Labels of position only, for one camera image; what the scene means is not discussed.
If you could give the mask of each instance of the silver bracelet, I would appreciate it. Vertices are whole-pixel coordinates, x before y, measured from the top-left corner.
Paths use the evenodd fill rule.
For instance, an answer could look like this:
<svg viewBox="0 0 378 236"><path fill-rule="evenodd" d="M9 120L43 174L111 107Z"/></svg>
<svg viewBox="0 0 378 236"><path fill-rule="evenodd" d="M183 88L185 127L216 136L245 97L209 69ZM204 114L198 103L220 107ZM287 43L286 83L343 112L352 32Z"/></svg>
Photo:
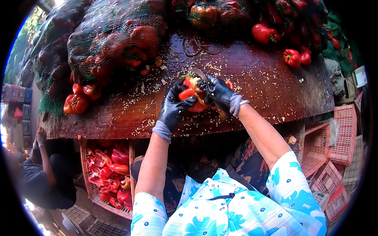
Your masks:
<svg viewBox="0 0 378 236"><path fill-rule="evenodd" d="M242 105L246 104L246 103L249 103L249 100L244 100L244 101L241 101L239 103L239 107L241 107Z"/></svg>

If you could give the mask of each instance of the gray glove cuff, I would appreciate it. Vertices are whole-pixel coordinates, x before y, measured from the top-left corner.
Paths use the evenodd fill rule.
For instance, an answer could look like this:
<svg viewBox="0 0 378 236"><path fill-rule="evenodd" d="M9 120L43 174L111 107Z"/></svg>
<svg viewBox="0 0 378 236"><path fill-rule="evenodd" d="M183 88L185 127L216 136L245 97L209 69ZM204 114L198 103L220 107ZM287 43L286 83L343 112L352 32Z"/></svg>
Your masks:
<svg viewBox="0 0 378 236"><path fill-rule="evenodd" d="M238 93L234 93L231 95L230 98L230 113L236 117L239 113L240 108L240 101L242 100L243 96L239 95Z"/></svg>
<svg viewBox="0 0 378 236"><path fill-rule="evenodd" d="M152 132L157 133L160 137L162 137L170 144L170 137L172 136L172 133L163 122L161 122L160 120L156 121L156 125L152 129Z"/></svg>

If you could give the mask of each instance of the blue plastic crate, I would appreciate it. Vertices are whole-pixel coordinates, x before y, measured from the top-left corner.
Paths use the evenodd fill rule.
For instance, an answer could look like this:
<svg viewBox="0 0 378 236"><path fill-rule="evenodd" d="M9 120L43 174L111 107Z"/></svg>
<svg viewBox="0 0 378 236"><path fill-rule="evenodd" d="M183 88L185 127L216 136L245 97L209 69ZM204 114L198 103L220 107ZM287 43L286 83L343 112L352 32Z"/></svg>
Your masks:
<svg viewBox="0 0 378 236"><path fill-rule="evenodd" d="M31 104L31 96L33 95L33 90L31 88L25 89L24 103Z"/></svg>

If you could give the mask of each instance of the woman's left hand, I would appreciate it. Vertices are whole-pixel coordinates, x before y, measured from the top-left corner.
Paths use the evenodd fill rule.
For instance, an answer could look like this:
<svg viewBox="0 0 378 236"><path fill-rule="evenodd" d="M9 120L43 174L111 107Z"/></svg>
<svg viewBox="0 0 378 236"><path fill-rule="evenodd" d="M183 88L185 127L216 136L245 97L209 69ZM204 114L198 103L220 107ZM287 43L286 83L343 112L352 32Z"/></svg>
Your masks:
<svg viewBox="0 0 378 236"><path fill-rule="evenodd" d="M171 132L177 126L179 118L182 117L182 112L197 102L195 96L179 101L178 95L185 89L187 89L187 86L183 85L183 80L176 81L168 88L161 103L158 120L163 122Z"/></svg>

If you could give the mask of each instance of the person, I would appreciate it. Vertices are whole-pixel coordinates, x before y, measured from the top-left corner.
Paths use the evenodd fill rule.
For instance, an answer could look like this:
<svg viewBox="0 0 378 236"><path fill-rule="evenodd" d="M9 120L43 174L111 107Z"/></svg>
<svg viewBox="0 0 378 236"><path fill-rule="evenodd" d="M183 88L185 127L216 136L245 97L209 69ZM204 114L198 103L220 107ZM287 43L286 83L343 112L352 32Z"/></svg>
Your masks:
<svg viewBox="0 0 378 236"><path fill-rule="evenodd" d="M81 172L80 158L53 154L49 157L46 131L39 127L30 158L19 167L19 191L44 209L68 209L76 202L73 176Z"/></svg>
<svg viewBox="0 0 378 236"><path fill-rule="evenodd" d="M269 168L270 198L236 181L229 173L233 171L219 168L201 184L186 176L178 207L168 219L163 202L170 137L182 112L197 102L194 96L178 101L186 86L175 82L166 92L140 164L143 174L135 187L131 235L325 235L325 215L288 144L223 80L206 77L208 82L198 82L206 93L204 101L217 103L242 122L249 143Z"/></svg>

